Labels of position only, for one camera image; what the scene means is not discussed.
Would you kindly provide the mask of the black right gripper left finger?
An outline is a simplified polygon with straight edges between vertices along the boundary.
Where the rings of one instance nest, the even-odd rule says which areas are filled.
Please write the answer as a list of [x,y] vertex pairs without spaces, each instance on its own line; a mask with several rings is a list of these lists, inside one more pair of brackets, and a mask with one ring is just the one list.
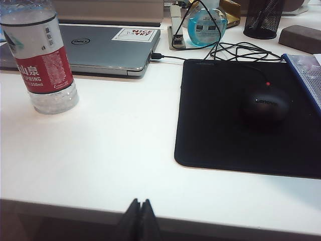
[[141,240],[141,205],[135,198],[117,225],[117,240]]

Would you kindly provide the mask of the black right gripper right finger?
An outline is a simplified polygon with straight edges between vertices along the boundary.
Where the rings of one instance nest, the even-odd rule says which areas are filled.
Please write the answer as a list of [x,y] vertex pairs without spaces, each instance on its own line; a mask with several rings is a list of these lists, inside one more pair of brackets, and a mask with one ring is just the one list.
[[141,207],[141,240],[162,240],[157,218],[148,199]]

